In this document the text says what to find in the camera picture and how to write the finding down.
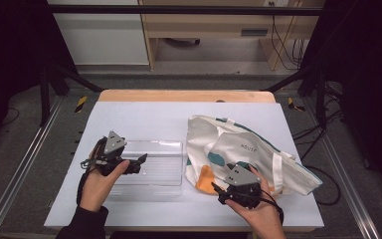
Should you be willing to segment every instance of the hand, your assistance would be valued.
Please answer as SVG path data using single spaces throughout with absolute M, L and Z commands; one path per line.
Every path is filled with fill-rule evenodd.
M 251 172 L 262 180 L 260 183 L 262 190 L 269 192 L 268 181 L 252 167 Z M 262 197 L 267 200 L 271 200 L 264 193 L 262 194 Z M 275 207 L 269 203 L 262 201 L 256 208 L 247 209 L 230 199 L 226 200 L 225 202 L 236 213 L 241 215 L 261 238 L 286 238 L 282 229 L 279 215 Z
M 128 166 L 129 160 L 125 160 L 108 176 L 101 175 L 96 169 L 92 170 L 83 187 L 80 207 L 88 211 L 99 212 L 114 183 L 126 171 Z

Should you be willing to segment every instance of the canvas bag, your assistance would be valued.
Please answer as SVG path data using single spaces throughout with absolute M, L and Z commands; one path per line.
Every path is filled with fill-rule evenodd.
M 192 116 L 188 120 L 186 149 L 185 175 L 206 193 L 216 193 L 211 182 L 226 189 L 229 185 L 223 179 L 230 171 L 227 164 L 238 162 L 255 167 L 268 180 L 272 195 L 293 191 L 308 195 L 322 184 L 293 155 L 232 119 Z

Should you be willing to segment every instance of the black sleeve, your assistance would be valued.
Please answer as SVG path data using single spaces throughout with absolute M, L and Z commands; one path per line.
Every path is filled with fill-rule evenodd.
M 56 239 L 104 239 L 104 223 L 108 210 L 101 207 L 99 212 L 91 212 L 77 207 L 70 225 L 64 227 Z

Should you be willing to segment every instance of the clear plastic container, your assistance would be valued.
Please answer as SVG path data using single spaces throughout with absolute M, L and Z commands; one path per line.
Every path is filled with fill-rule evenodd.
M 137 160 L 147 153 L 139 173 L 122 175 L 108 199 L 149 200 L 181 195 L 183 147 L 179 141 L 128 141 L 122 158 Z

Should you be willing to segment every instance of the white table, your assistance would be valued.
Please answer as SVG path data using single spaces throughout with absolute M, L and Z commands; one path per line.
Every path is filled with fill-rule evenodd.
M 118 132 L 126 140 L 181 141 L 185 146 L 187 120 L 193 115 L 233 119 L 262 135 L 280 150 L 297 155 L 281 105 L 272 101 L 197 103 L 100 99 L 90 115 L 45 226 L 61 229 L 71 222 L 77 206 L 78 183 L 84 172 L 80 162 L 88 158 L 96 142 L 107 136 L 109 131 Z M 323 227 L 312 193 L 308 196 L 296 193 L 280 195 L 277 202 L 285 212 L 284 230 L 310 231 Z M 222 205 L 217 196 L 199 192 L 185 176 L 178 196 L 133 201 L 109 198 L 104 206 L 109 210 L 105 224 L 107 231 L 251 231 L 247 222 L 228 206 Z

